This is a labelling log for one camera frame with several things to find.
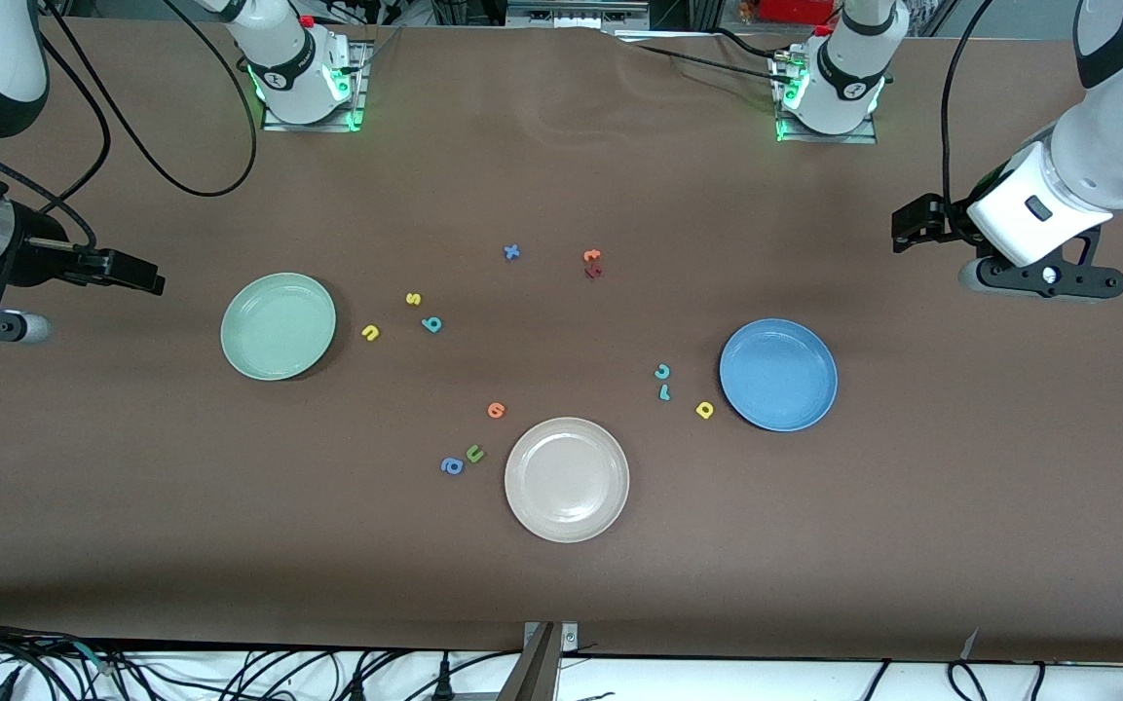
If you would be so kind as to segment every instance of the table surface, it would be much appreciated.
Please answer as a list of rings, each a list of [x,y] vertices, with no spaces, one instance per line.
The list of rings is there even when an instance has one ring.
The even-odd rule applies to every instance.
[[[244,115],[186,28],[77,30],[162,163],[236,176]],[[167,292],[6,298],[57,334],[0,345],[0,622],[499,647],[574,618],[605,652],[934,658],[979,627],[980,657],[1122,661],[1123,297],[979,295],[955,282],[962,245],[891,253],[891,212],[939,183],[952,48],[904,44],[871,147],[776,143],[756,80],[586,30],[401,31],[360,134],[263,134],[219,200],[166,185],[117,129],[72,203]],[[971,44],[955,182],[1079,94],[1063,44]],[[98,146],[56,74],[0,156],[58,190]],[[1123,215],[1107,235],[1099,263],[1123,270]],[[330,289],[338,337],[305,376],[254,382],[219,320],[276,271]],[[801,434],[749,426],[718,385],[725,339],[765,317],[838,362],[837,403]],[[579,545],[531,536],[503,495],[518,436],[560,416],[631,464],[619,521]],[[480,465],[437,468],[473,443]]]

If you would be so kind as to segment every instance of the plate rim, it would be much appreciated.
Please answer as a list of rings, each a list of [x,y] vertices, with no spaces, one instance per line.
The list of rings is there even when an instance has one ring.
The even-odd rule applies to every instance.
[[[620,456],[620,465],[622,465],[622,470],[620,470],[620,474],[622,474],[624,476],[624,484],[627,484],[627,488],[620,490],[620,497],[619,497],[618,507],[609,516],[609,522],[605,522],[604,525],[601,525],[600,529],[596,529],[595,532],[591,532],[588,536],[584,536],[584,537],[551,537],[551,536],[545,536],[545,534],[539,532],[538,529],[531,528],[531,525],[527,524],[526,520],[522,519],[522,516],[518,512],[518,508],[515,507],[515,504],[513,504],[513,498],[510,497],[510,486],[509,486],[510,482],[509,482],[509,479],[510,479],[510,470],[511,470],[511,466],[513,465],[513,457],[515,456],[515,454],[518,452],[520,452],[520,449],[521,449],[522,453],[526,453],[526,449],[522,448],[522,445],[524,445],[524,440],[526,440],[527,436],[532,435],[533,431],[536,431],[536,430],[542,429],[542,427],[546,427],[547,425],[553,425],[553,422],[558,422],[558,421],[577,421],[578,426],[593,427],[593,429],[595,429],[597,431],[597,434],[602,434],[602,435],[606,436],[606,438],[609,438],[609,440],[611,440],[611,443],[613,444],[613,446],[615,447],[615,449],[618,449],[618,453],[619,453],[619,456]],[[535,443],[538,443],[538,440],[532,440],[531,441],[531,444],[535,444]],[[587,540],[591,540],[594,537],[601,536],[601,534],[604,534],[606,529],[610,529],[612,527],[612,525],[614,525],[615,522],[618,522],[618,519],[622,515],[622,511],[624,509],[627,509],[627,502],[629,501],[629,494],[631,493],[631,463],[629,462],[629,457],[627,457],[627,449],[622,448],[622,444],[620,444],[620,440],[618,440],[618,436],[612,435],[612,431],[610,431],[609,429],[605,429],[605,427],[602,427],[602,426],[597,425],[596,421],[593,421],[591,419],[585,419],[583,417],[554,417],[551,419],[545,419],[545,420],[538,422],[538,425],[529,427],[529,429],[526,429],[524,431],[522,431],[522,435],[520,435],[518,437],[517,441],[513,443],[513,447],[509,449],[509,455],[504,458],[504,479],[503,479],[503,483],[504,483],[504,500],[506,500],[509,502],[509,510],[513,513],[513,519],[518,520],[518,524],[521,524],[522,528],[526,528],[527,531],[531,532],[533,536],[541,537],[541,538],[544,538],[544,540],[548,540],[549,543],[560,543],[562,545],[573,545],[573,544],[576,544],[576,543],[587,541]]]
[[[228,354],[228,319],[231,318],[232,307],[237,307],[238,302],[241,302],[241,298],[246,297],[246,293],[249,292],[249,289],[254,288],[254,285],[266,284],[268,281],[273,281],[273,279],[281,279],[281,282],[283,280],[305,281],[307,283],[316,288],[317,291],[320,292],[321,295],[323,295],[326,310],[329,311],[329,316],[331,318],[331,329],[330,333],[327,334],[327,337],[323,339],[323,343],[321,343],[321,347],[323,347],[323,349],[319,350],[319,354],[316,356],[316,358],[307,363],[302,368],[299,368],[295,372],[281,374],[280,376],[259,376],[259,374],[253,374],[246,372],[246,368],[240,367],[240,365],[238,365],[231,358],[231,355]],[[281,271],[281,272],[275,272],[275,274],[264,274],[259,276],[259,279],[250,281],[231,298],[231,301],[228,302],[226,310],[223,310],[223,319],[221,320],[221,322],[219,322],[219,347],[221,347],[221,349],[223,350],[223,359],[226,359],[228,364],[230,364],[231,367],[235,368],[235,371],[240,373],[243,376],[255,379],[255,381],[259,382],[277,382],[282,381],[282,379],[291,379],[294,376],[299,376],[299,374],[302,374],[309,368],[314,367],[314,364],[318,363],[321,358],[323,358],[323,355],[327,354],[329,347],[331,346],[331,340],[335,339],[335,327],[337,327],[337,313],[335,313],[335,300],[331,298],[331,293],[328,292],[328,289],[325,288],[323,283],[312,279],[312,276],[308,274],[299,274],[298,272],[291,272],[291,271]]]
[[[745,412],[743,409],[739,408],[739,402],[736,402],[734,398],[730,395],[730,391],[727,390],[724,371],[725,371],[725,364],[727,362],[729,362],[731,357],[730,346],[733,345],[736,339],[739,338],[740,334],[743,334],[743,336],[751,336],[752,331],[749,331],[749,329],[752,329],[752,327],[756,327],[756,325],[786,325],[787,327],[793,327],[794,329],[798,329],[798,331],[806,333],[807,336],[814,338],[816,343],[819,343],[820,346],[823,347],[823,349],[825,350],[825,356],[829,361],[828,365],[830,371],[832,371],[832,373],[830,374],[832,374],[833,376],[833,390],[830,391],[829,393],[829,399],[825,402],[824,409],[820,410],[819,416],[816,416],[814,419],[811,419],[811,421],[805,422],[805,425],[792,426],[792,427],[766,426],[765,421],[756,420],[752,417],[747,416],[747,412]],[[815,426],[816,422],[820,422],[820,419],[823,419],[825,416],[828,416],[829,410],[833,409],[833,402],[837,402],[838,400],[838,362],[833,358],[833,350],[829,349],[829,346],[825,345],[823,338],[820,338],[819,334],[812,331],[811,328],[805,327],[805,325],[798,324],[796,322],[796,320],[792,319],[783,319],[779,317],[767,317],[763,319],[752,320],[751,322],[742,325],[742,327],[739,327],[725,340],[725,345],[722,346],[721,363],[718,364],[716,374],[721,379],[722,394],[725,395],[727,402],[730,402],[730,407],[734,408],[734,412],[738,412],[739,417],[743,417],[743,419],[747,420],[748,422],[751,422],[752,426],[759,427],[759,429],[763,430],[772,430],[775,431],[776,434],[794,434],[794,431],[803,430],[806,427]]]

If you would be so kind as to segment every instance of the blue plate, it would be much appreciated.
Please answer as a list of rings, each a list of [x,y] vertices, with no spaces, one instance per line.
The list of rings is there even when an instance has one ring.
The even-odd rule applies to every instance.
[[[838,367],[815,333],[785,319],[761,319],[725,343],[721,388],[736,412],[754,425],[801,430],[833,407]]]

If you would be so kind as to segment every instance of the green plate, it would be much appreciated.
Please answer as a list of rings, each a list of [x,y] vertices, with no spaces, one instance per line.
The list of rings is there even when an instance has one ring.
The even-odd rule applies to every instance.
[[[231,366],[253,379],[299,376],[335,336],[335,304],[323,285],[302,274],[270,274],[241,289],[219,327]]]

